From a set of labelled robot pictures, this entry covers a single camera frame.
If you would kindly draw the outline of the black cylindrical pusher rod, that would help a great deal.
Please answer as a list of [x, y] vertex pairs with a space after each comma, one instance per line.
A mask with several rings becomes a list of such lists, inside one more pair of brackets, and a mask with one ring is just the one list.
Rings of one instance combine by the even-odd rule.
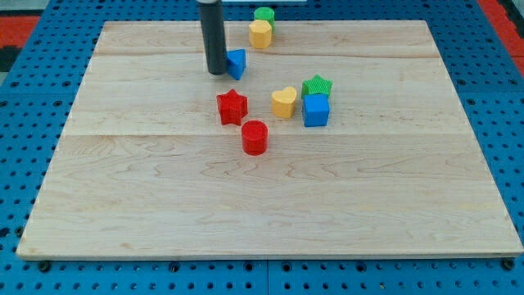
[[227, 47], [221, 0], [197, 0], [207, 69], [212, 75], [227, 72]]

